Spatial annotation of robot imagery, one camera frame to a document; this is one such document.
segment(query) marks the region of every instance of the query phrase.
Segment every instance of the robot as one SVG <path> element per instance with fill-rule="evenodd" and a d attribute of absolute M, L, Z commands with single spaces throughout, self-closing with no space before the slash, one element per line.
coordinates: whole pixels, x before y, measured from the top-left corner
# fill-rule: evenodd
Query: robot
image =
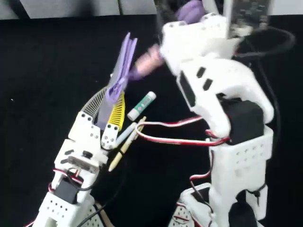
<path fill-rule="evenodd" d="M 274 108 L 251 69 L 231 58 L 246 36 L 266 29 L 270 1 L 226 0 L 223 15 L 214 1 L 202 2 L 207 12 L 202 18 L 166 23 L 160 47 L 153 46 L 135 64 L 142 77 L 166 62 L 190 111 L 208 123 L 209 140 L 226 141 L 209 148 L 210 171 L 191 179 L 211 175 L 212 183 L 181 193 L 169 227 L 261 227 L 258 220 L 267 206 L 266 161 L 273 146 L 273 131 L 266 124 Z M 102 209 L 90 195 L 108 150 L 101 147 L 103 136 L 93 122 L 97 109 L 88 113 L 85 107 L 78 113 L 59 151 L 33 227 L 113 226 L 95 215 Z M 237 198 L 240 192 L 245 192 L 244 201 Z"/>

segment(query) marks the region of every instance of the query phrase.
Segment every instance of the white marker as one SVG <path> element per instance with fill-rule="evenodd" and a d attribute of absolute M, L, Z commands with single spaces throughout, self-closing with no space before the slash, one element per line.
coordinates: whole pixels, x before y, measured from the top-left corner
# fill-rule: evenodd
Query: white marker
<path fill-rule="evenodd" d="M 136 122 L 133 122 L 130 126 L 128 126 L 122 133 L 120 136 L 118 136 L 117 140 L 116 140 L 116 144 L 115 147 L 118 147 L 131 133 L 132 131 L 135 129 L 135 127 L 137 126 Z"/>
<path fill-rule="evenodd" d="M 127 114 L 127 117 L 134 121 L 142 111 L 156 98 L 156 94 L 150 91 L 147 95 Z"/>

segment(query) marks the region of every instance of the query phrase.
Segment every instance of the marker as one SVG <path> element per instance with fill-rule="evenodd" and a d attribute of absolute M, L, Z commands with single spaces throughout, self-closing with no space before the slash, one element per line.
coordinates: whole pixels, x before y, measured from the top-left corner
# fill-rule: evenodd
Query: marker
<path fill-rule="evenodd" d="M 116 144 L 115 147 L 118 147 L 131 133 L 132 131 L 135 129 L 135 127 L 137 126 L 136 122 L 133 122 L 130 126 L 128 126 L 122 133 L 120 136 L 118 136 L 117 140 L 116 140 Z"/>
<path fill-rule="evenodd" d="M 138 123 L 142 123 L 146 120 L 146 117 L 143 117 Z M 125 141 L 125 143 L 123 144 L 123 146 L 121 147 L 120 151 L 125 154 L 127 149 L 129 148 L 129 146 L 131 145 L 131 143 L 135 140 L 135 137 L 137 135 L 137 131 L 133 130 L 133 132 L 131 133 L 131 135 L 127 138 L 127 140 Z M 116 157 L 114 158 L 114 160 L 111 162 L 111 164 L 109 165 L 108 171 L 111 172 L 113 171 L 113 169 L 116 168 L 116 166 L 118 165 L 119 161 L 121 160 L 122 155 L 119 153 L 116 154 Z"/>
<path fill-rule="evenodd" d="M 127 114 L 127 117 L 134 121 L 143 110 L 156 98 L 156 94 L 150 91 L 147 95 Z"/>

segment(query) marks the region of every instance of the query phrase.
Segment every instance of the red and white wire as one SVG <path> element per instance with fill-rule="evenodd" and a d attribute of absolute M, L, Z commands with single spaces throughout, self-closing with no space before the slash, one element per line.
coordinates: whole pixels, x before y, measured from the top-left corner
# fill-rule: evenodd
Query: red and white wire
<path fill-rule="evenodd" d="M 208 172 L 205 173 L 205 174 L 195 174 L 195 175 L 192 175 L 189 178 L 190 181 L 193 181 L 195 179 L 203 179 L 203 178 L 207 178 L 207 177 L 210 176 L 210 174 L 212 173 L 212 168 L 213 168 L 213 154 L 212 154 L 211 151 L 209 151 L 209 160 L 210 160 L 210 168 L 209 168 Z"/>
<path fill-rule="evenodd" d="M 54 172 L 57 172 L 57 173 L 61 173 L 61 174 L 63 174 L 64 176 L 67 177 L 67 173 L 66 173 L 65 171 L 61 170 L 61 169 L 55 169 L 55 168 L 54 168 L 53 171 L 54 171 Z M 77 178 L 77 177 L 75 177 L 75 176 L 71 176 L 71 178 L 73 179 L 74 182 L 77 182 L 77 183 L 79 183 L 79 184 L 82 184 L 82 183 L 83 183 L 82 180 L 80 180 L 79 178 Z"/>
<path fill-rule="evenodd" d="M 137 134 L 139 136 L 143 137 L 144 139 L 152 141 L 152 142 L 157 142 L 157 143 L 168 143 L 168 144 L 178 144 L 178 145 L 181 145 L 181 144 L 182 145 L 197 145 L 197 146 L 211 147 L 211 146 L 220 145 L 229 140 L 229 138 L 218 139 L 216 141 L 171 139 L 171 138 L 161 138 L 161 137 L 149 136 L 149 135 L 146 135 L 139 131 L 139 128 L 142 125 L 161 125 L 164 127 L 173 128 L 173 127 L 180 127 L 180 126 L 183 126 L 186 124 L 197 122 L 201 119 L 202 119 L 202 117 L 198 116 L 198 117 L 193 117 L 193 118 L 189 118 L 189 119 L 178 121 L 178 122 L 172 122 L 172 123 L 169 123 L 169 122 L 141 122 L 136 125 L 135 130 L 136 130 Z"/>
<path fill-rule="evenodd" d="M 49 192 L 54 192 L 55 190 L 52 188 L 52 183 L 48 184 L 48 191 Z"/>
<path fill-rule="evenodd" d="M 212 131 L 210 131 L 209 129 L 206 129 L 206 130 L 205 130 L 205 134 L 206 134 L 207 136 L 210 136 L 211 138 L 214 138 L 214 139 L 217 139 L 217 138 L 218 138 L 218 137 L 215 136 L 215 135 L 212 133 Z"/>
<path fill-rule="evenodd" d="M 33 223 L 34 223 L 35 220 L 31 221 L 30 223 L 28 223 L 27 225 L 23 226 L 23 227 L 30 227 Z"/>
<path fill-rule="evenodd" d="M 195 222 L 195 224 L 198 226 L 198 227 L 203 227 L 199 222 L 198 220 L 192 215 L 192 213 L 190 212 L 190 210 L 187 208 L 187 206 L 183 203 L 180 203 L 180 202 L 177 202 L 177 205 L 178 206 L 181 206 L 181 207 L 184 207 L 185 209 L 187 209 L 190 213 L 190 216 L 192 217 L 193 221 Z"/>

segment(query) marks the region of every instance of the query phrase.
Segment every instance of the purple object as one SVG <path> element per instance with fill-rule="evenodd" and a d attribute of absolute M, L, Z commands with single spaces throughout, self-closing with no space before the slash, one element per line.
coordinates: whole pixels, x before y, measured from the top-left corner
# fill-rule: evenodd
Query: purple object
<path fill-rule="evenodd" d="M 134 67 L 130 72 L 129 72 L 129 79 L 130 80 L 140 80 L 142 79 L 143 75 L 138 72 L 136 67 Z"/>
<path fill-rule="evenodd" d="M 126 35 L 122 42 L 118 60 L 113 70 L 112 77 L 107 85 L 105 98 L 102 101 L 98 112 L 96 125 L 102 130 L 105 129 L 110 114 L 121 92 L 126 88 L 129 79 L 129 68 L 133 59 L 136 43 L 137 39 L 130 39 L 130 33 Z"/>
<path fill-rule="evenodd" d="M 188 24 L 199 22 L 204 15 L 205 10 L 200 0 L 189 1 L 176 12 L 178 20 L 183 20 Z"/>

